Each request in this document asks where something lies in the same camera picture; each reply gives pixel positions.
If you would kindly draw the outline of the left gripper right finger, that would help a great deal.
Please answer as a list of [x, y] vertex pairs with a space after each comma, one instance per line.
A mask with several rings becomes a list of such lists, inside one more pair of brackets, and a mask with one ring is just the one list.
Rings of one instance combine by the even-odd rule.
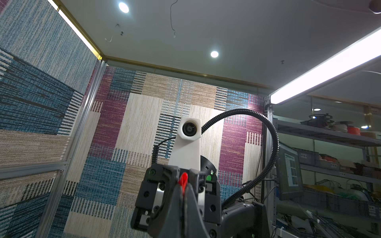
[[192, 187], [186, 187], [184, 196], [184, 238], [208, 238]]

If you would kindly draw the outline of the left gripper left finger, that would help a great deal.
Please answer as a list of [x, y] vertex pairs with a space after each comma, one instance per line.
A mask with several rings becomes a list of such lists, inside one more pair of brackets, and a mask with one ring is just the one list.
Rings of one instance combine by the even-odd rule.
[[179, 184], [174, 187], [168, 202], [165, 202], [158, 216], [150, 222], [148, 234], [153, 238], [183, 237], [183, 193]]

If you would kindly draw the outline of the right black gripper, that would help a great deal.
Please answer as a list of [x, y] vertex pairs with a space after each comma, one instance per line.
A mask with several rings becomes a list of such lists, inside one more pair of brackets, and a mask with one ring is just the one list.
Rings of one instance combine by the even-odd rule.
[[148, 233], [150, 222], [168, 202], [182, 173], [187, 172], [187, 187], [192, 187], [209, 238], [222, 236], [220, 184], [211, 175], [194, 169], [153, 164], [147, 169], [135, 203], [131, 219], [132, 229]]

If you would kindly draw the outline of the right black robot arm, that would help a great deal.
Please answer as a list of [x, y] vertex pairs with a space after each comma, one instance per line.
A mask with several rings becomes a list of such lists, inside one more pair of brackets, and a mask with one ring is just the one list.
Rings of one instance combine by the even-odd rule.
[[131, 218], [153, 238], [268, 238], [266, 207], [236, 199], [222, 206], [220, 184], [204, 171], [154, 163], [147, 169]]

